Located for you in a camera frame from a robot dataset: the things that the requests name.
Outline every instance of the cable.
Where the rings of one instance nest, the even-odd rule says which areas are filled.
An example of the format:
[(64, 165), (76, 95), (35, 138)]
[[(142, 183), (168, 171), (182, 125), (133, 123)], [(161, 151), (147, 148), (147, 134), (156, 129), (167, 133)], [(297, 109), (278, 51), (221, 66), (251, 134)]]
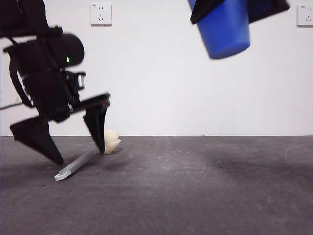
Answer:
[(19, 105), (22, 105), (22, 104), (23, 104), (22, 102), (21, 103), (10, 104), (10, 105), (1, 107), (0, 110), (8, 109), (8, 108), (19, 106)]

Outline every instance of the blue cup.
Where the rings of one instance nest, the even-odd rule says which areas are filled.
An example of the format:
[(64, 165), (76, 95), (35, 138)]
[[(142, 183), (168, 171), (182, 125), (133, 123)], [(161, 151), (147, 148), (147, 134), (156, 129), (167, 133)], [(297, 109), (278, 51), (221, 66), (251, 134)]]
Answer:
[[(191, 9), (196, 0), (189, 0)], [(222, 59), (250, 46), (249, 15), (246, 0), (226, 0), (198, 23), (209, 56)]]

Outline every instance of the gray plastic stick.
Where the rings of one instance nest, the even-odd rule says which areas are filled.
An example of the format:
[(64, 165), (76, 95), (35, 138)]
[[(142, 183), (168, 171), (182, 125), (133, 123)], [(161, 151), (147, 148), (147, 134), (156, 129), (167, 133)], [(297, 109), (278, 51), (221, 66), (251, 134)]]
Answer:
[(83, 164), (88, 162), (93, 156), (99, 152), (97, 147), (89, 149), (86, 153), (78, 157), (75, 161), (70, 163), (68, 166), (59, 171), (59, 174), (54, 176), (56, 181), (63, 180), (70, 176), (72, 173), (77, 171)]

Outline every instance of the white wall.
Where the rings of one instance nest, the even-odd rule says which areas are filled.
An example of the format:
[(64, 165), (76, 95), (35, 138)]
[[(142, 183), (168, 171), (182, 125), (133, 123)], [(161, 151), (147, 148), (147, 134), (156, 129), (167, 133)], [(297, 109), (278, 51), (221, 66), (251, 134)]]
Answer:
[[(85, 46), (74, 71), (86, 71), (87, 98), (111, 94), (106, 128), (123, 135), (310, 135), (313, 133), (313, 28), (296, 27), (296, 6), (251, 24), (251, 47), (208, 58), (187, 0), (113, 0), (112, 27), (90, 27), (90, 0), (45, 0), (51, 25)], [(0, 47), (8, 44), (0, 41)], [(1, 105), (17, 94), (2, 56)], [(9, 125), (36, 115), (26, 107), (1, 113)], [(88, 135), (83, 113), (53, 135)]]

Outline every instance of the white toy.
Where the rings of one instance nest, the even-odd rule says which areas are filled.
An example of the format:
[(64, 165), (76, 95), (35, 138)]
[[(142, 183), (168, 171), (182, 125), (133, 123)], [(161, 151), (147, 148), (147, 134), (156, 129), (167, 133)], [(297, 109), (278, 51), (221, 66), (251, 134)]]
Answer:
[(104, 132), (104, 142), (106, 150), (104, 154), (112, 153), (116, 147), (121, 143), (121, 140), (118, 138), (119, 133), (115, 130), (107, 130)]

